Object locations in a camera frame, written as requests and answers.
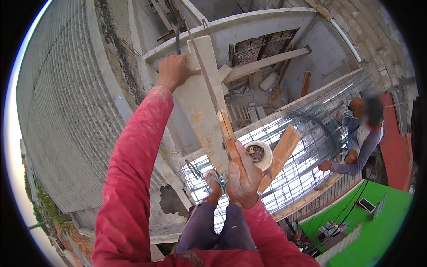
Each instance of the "bare foot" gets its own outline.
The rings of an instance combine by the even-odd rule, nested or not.
[[[216,178],[216,174],[214,170],[210,170],[208,171],[208,173],[206,174],[206,178],[205,181],[206,183],[209,181],[209,178],[213,176]],[[209,188],[212,189],[212,194],[221,197],[222,196],[222,189],[221,189],[221,185],[215,181],[214,179],[211,179],[210,183],[208,184]]]

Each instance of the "knee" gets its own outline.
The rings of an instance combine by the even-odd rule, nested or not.
[[[348,154],[346,157],[345,157],[345,163],[346,164],[354,164],[354,163],[356,163],[357,162],[357,156],[356,155],[354,155],[354,154]]]

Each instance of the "hand saw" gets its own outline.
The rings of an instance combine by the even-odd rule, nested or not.
[[[242,164],[242,159],[240,158],[240,154],[236,149],[236,137],[234,136],[233,128],[231,127],[231,123],[228,120],[227,111],[220,107],[218,101],[216,99],[214,90],[212,88],[211,82],[209,81],[208,73],[206,72],[205,66],[202,62],[202,58],[200,57],[199,50],[197,49],[196,43],[194,42],[193,36],[191,35],[190,28],[186,23],[186,28],[188,31],[188,35],[190,37],[191,43],[193,44],[194,51],[196,52],[197,60],[199,61],[200,68],[202,69],[202,74],[205,79],[206,85],[208,87],[209,95],[211,96],[212,103],[216,112],[216,117],[218,119],[219,128],[221,130],[222,135],[222,148],[226,150],[228,161],[233,161],[239,165],[240,170],[240,185],[243,190],[250,190],[250,182],[248,179],[248,175],[246,173],[245,168]]]

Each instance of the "hand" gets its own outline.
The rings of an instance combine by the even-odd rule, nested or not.
[[[250,189],[249,191],[243,190],[240,185],[240,171],[239,165],[234,162],[228,164],[228,171],[225,173],[225,180],[229,179],[225,192],[230,198],[230,203],[239,202],[242,205],[242,208],[249,209],[252,208],[258,201],[259,195],[257,193],[258,186],[261,183],[262,179],[262,170],[256,167],[252,161],[252,158],[249,156],[246,148],[236,141],[236,149],[240,154],[242,159],[243,167],[246,170],[248,175]]]
[[[319,164],[317,164],[317,167],[319,168],[319,170],[321,171],[327,171],[330,170],[332,167],[332,162],[329,162],[327,160],[324,160],[322,162],[320,162]]]
[[[154,86],[163,86],[173,93],[175,89],[183,85],[188,78],[202,73],[201,69],[189,69],[185,66],[186,64],[186,53],[179,56],[171,55],[163,59],[159,64],[159,75]]]

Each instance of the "sky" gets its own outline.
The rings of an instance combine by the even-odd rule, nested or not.
[[[9,174],[9,181],[12,187],[12,192],[15,197],[16,204],[19,208],[21,216],[27,226],[31,226],[37,223],[33,214],[32,203],[28,199],[25,192],[24,185],[24,166],[21,161],[20,152],[20,139],[22,138],[21,129],[18,121],[18,111],[16,107],[16,84],[18,81],[18,74],[23,60],[23,56],[28,45],[28,42],[33,34],[35,27],[40,20],[43,13],[46,11],[48,5],[52,0],[46,2],[39,14],[33,21],[29,28],[18,54],[15,59],[15,63],[12,68],[12,73],[9,78],[5,113],[3,118],[3,136],[4,136],[4,152],[6,156],[6,167]],[[30,231],[32,238],[39,246],[40,250],[44,253],[53,266],[66,267],[61,257],[56,253],[55,248],[51,246],[49,238],[38,227]]]

